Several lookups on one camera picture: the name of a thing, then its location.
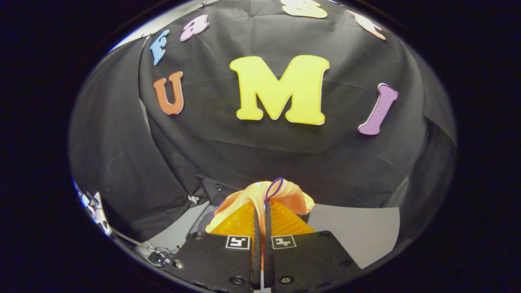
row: black cloth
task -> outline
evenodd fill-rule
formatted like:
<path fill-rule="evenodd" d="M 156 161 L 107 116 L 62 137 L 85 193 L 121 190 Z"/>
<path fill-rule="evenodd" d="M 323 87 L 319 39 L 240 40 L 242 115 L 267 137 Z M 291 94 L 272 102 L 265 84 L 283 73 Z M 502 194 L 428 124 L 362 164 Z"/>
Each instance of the black cloth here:
<path fill-rule="evenodd" d="M 71 125 L 73 176 L 101 191 L 116 229 L 144 240 L 168 227 L 199 188 L 196 175 L 239 188 L 284 177 L 316 203 L 399 206 L 399 241 L 426 227 L 455 160 L 455 126 L 442 84 L 385 27 L 383 41 L 334 3 L 321 2 L 325 19 L 290 16 L 281 6 L 278 0 L 218 1 L 116 49 L 85 82 L 75 110 L 80 117 Z M 208 28 L 181 42 L 184 26 L 201 14 L 208 14 Z M 165 29 L 165 55 L 154 66 L 149 48 Z M 290 123 L 284 115 L 272 120 L 266 113 L 258 121 L 239 120 L 230 62 L 259 56 L 280 78 L 298 55 L 330 62 L 322 84 L 325 123 Z M 183 72 L 184 107 L 167 115 L 153 83 L 176 71 Z M 357 128 L 371 113 L 380 83 L 399 97 L 381 132 L 365 136 Z M 173 99 L 171 83 L 165 88 Z"/>

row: screw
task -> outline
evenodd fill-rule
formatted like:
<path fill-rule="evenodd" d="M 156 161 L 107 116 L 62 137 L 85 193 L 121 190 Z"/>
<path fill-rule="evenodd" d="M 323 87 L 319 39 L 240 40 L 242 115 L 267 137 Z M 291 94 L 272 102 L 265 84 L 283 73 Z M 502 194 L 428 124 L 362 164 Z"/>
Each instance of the screw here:
<path fill-rule="evenodd" d="M 194 237 L 196 240 L 201 240 L 204 238 L 204 234 L 201 232 L 195 232 Z"/>
<path fill-rule="evenodd" d="M 242 285 L 242 284 L 244 284 L 244 279 L 241 277 L 235 277 L 231 280 L 231 282 L 234 283 L 235 285 Z"/>
<path fill-rule="evenodd" d="M 343 261 L 340 263 L 341 267 L 347 267 L 350 266 L 353 262 L 351 260 Z"/>
<path fill-rule="evenodd" d="M 284 278 L 280 279 L 280 282 L 283 283 L 283 284 L 289 284 L 292 281 L 293 281 L 293 279 L 290 278 L 290 277 L 284 277 Z"/>

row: letter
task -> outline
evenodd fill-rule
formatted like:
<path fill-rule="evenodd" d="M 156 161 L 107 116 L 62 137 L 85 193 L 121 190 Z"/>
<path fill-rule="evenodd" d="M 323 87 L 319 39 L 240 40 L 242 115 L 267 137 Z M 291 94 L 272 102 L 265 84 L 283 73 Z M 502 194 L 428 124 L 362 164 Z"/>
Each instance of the letter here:
<path fill-rule="evenodd" d="M 166 46 L 165 36 L 168 35 L 169 32 L 169 30 L 164 30 L 150 46 L 150 50 L 152 51 L 152 55 L 154 56 L 154 66 L 157 65 L 159 60 L 161 60 L 161 58 L 165 54 L 165 50 L 163 50 L 162 48 Z"/>
<path fill-rule="evenodd" d="M 173 96 L 175 98 L 175 102 L 173 104 L 170 104 L 167 100 L 166 96 L 166 79 L 161 78 L 156 80 L 154 82 L 154 89 L 156 89 L 157 94 L 157 100 L 159 101 L 159 107 L 161 107 L 161 110 L 165 112 L 168 115 L 172 114 L 178 114 L 183 110 L 184 106 L 184 99 L 183 99 L 183 91 L 181 88 L 181 77 L 183 76 L 183 73 L 180 71 L 172 73 L 168 80 L 172 83 L 173 87 Z"/>
<path fill-rule="evenodd" d="M 378 100 L 373 111 L 367 118 L 367 121 L 358 127 L 358 132 L 362 134 L 373 136 L 380 133 L 380 125 L 383 119 L 386 117 L 392 103 L 398 99 L 398 92 L 385 83 L 378 85 L 378 92 Z"/>
<path fill-rule="evenodd" d="M 300 55 L 289 63 L 280 78 L 275 77 L 262 58 L 242 57 L 230 63 L 237 72 L 241 108 L 237 117 L 244 120 L 260 120 L 264 113 L 257 108 L 257 96 L 273 120 L 279 118 L 291 97 L 291 108 L 286 119 L 294 123 L 321 125 L 325 116 L 320 111 L 322 78 L 329 68 L 324 58 Z"/>
<path fill-rule="evenodd" d="M 190 21 L 186 26 L 183 28 L 183 33 L 181 34 L 181 37 L 179 38 L 181 42 L 184 42 L 191 38 L 193 35 L 198 34 L 202 31 L 204 31 L 210 23 L 207 22 L 208 15 L 203 14 L 196 18 L 194 18 L 192 21 Z"/>
<path fill-rule="evenodd" d="M 356 14 L 352 11 L 348 10 L 348 12 L 355 16 L 356 22 L 358 22 L 358 24 L 362 28 L 364 28 L 366 31 L 372 33 L 373 35 L 379 37 L 380 39 L 382 39 L 384 41 L 387 39 L 383 34 L 376 31 L 376 29 L 379 29 L 379 30 L 382 30 L 382 29 L 379 28 L 378 26 L 376 26 L 376 24 L 372 23 L 369 19 L 361 16 L 360 14 Z"/>
<path fill-rule="evenodd" d="M 285 6 L 282 10 L 293 16 L 307 16 L 314 18 L 324 18 L 327 12 L 320 8 L 320 4 L 313 0 L 280 0 Z"/>

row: wire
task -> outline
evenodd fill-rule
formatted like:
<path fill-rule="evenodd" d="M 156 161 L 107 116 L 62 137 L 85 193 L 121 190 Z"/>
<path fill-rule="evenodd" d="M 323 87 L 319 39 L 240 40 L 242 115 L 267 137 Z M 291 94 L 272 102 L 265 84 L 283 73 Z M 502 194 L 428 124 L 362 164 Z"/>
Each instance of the wire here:
<path fill-rule="evenodd" d="M 279 187 L 277 188 L 277 190 L 270 196 L 268 196 L 269 194 L 269 191 L 271 190 L 271 187 L 273 186 L 273 184 L 275 184 L 275 182 L 279 181 L 280 180 L 280 185 Z M 268 190 L 266 190 L 266 196 L 264 197 L 264 211 L 266 211 L 266 201 L 268 201 L 268 199 L 270 199 L 272 196 L 276 195 L 277 192 L 279 192 L 280 188 L 282 187 L 282 184 L 284 183 L 284 178 L 282 177 L 279 177 L 277 179 L 275 179 L 271 184 L 270 186 L 268 187 Z"/>
<path fill-rule="evenodd" d="M 156 247 L 156 253 L 157 253 L 157 251 L 159 251 L 160 253 L 162 252 L 162 253 L 166 253 L 169 255 L 176 255 L 175 251 L 178 251 L 178 250 L 179 250 L 179 248 L 169 249 L 169 248 L 159 247 L 159 246 Z"/>
<path fill-rule="evenodd" d="M 111 229 L 112 229 L 112 231 L 113 231 L 116 235 L 118 235 L 119 237 L 125 239 L 126 241 L 129 241 L 129 242 L 131 242 L 131 243 L 133 243 L 133 244 L 135 244 L 135 245 L 137 245 L 137 246 L 141 246 L 141 247 L 150 247 L 150 245 L 147 246 L 146 243 L 139 243 L 139 242 L 137 242 L 136 240 L 129 238 L 128 236 L 122 234 L 121 232 L 115 230 L 115 229 L 112 228 L 112 227 L 111 227 Z"/>

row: orange fabric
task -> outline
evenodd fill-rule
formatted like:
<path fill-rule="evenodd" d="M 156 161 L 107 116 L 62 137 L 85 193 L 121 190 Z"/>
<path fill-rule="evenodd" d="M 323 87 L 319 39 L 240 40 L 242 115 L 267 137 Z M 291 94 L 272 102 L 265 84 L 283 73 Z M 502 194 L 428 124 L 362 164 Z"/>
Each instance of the orange fabric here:
<path fill-rule="evenodd" d="M 257 182 L 242 191 L 235 192 L 228 196 L 214 211 L 214 218 L 210 224 L 206 226 L 206 232 L 212 233 L 228 216 L 246 203 L 252 201 L 257 211 L 262 244 L 261 253 L 264 255 L 264 239 L 266 237 L 266 211 L 264 209 L 264 202 L 268 188 L 268 196 L 271 196 L 271 200 L 281 203 L 295 214 L 306 215 L 315 206 L 313 199 L 302 192 L 298 185 L 284 179 L 276 181 L 273 185 L 271 183 L 270 181 Z M 261 266 L 264 267 L 264 258 L 262 258 Z"/>

